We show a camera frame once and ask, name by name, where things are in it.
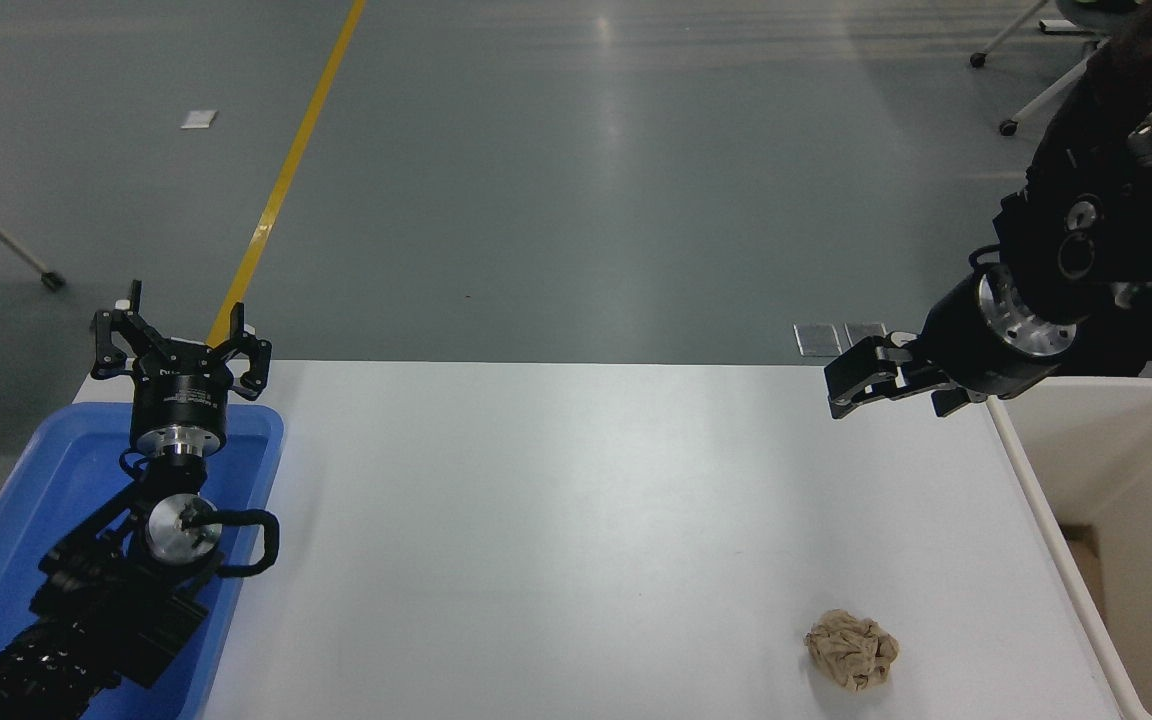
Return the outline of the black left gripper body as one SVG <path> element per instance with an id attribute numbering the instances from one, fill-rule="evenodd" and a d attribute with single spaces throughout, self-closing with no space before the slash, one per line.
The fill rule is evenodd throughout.
<path id="1" fill-rule="evenodd" d="M 194 427 L 223 439 L 232 381 L 223 361 L 212 357 L 204 344 L 174 344 L 164 356 L 141 355 L 132 361 L 131 438 Z"/>

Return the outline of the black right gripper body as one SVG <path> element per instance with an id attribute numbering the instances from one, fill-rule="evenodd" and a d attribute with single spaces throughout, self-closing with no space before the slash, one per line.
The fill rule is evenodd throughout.
<path id="1" fill-rule="evenodd" d="M 1055 372 L 1062 327 L 1029 309 L 1010 272 L 973 272 L 929 311 L 922 347 L 958 386 L 1009 396 Z"/>

